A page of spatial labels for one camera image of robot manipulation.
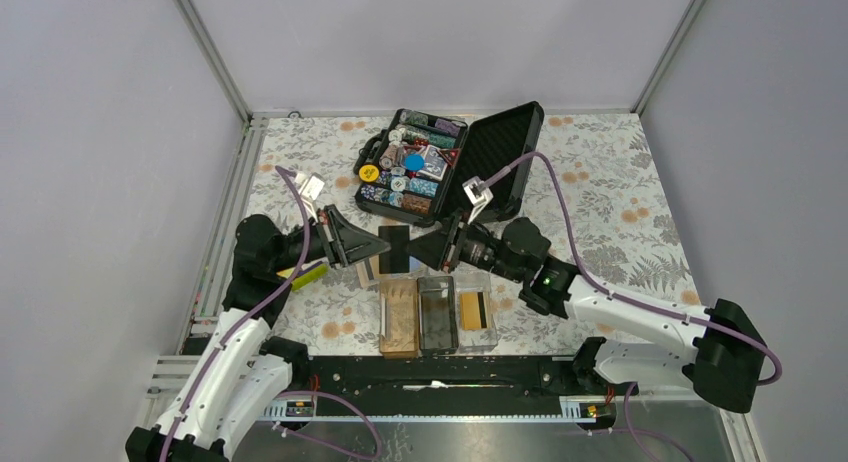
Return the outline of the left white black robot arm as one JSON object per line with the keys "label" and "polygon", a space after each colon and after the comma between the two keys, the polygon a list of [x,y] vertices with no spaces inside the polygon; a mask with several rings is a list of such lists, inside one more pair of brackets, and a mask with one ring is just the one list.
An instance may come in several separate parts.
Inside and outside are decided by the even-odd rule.
{"label": "left white black robot arm", "polygon": [[272,335],[296,276],[308,262],[348,267],[389,251],[333,205],[289,233],[266,215],[236,229],[232,278],[210,341],[184,386],[149,428],[125,443],[130,461],[229,461],[264,409],[309,383],[308,350]]}

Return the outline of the gold magnetic stripe cards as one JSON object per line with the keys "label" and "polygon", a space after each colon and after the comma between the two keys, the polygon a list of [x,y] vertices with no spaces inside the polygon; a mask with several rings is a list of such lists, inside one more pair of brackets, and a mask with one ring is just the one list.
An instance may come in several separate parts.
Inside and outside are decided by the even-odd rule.
{"label": "gold magnetic stripe cards", "polygon": [[489,328],[487,299],[484,292],[462,292],[459,296],[460,324],[466,331]]}

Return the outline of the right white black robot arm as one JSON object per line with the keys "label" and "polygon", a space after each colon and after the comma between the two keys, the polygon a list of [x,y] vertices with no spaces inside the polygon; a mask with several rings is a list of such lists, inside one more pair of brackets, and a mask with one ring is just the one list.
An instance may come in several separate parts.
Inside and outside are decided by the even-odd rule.
{"label": "right white black robot arm", "polygon": [[572,363],[575,384],[597,394],[636,382],[690,389],[702,400],[748,413],[766,344],[744,309],[720,299],[712,307],[678,306],[592,279],[550,252],[551,242],[526,217],[502,234],[455,216],[408,245],[426,266],[450,273],[462,263],[520,284],[520,300],[541,314],[614,327],[636,344],[590,337]]}

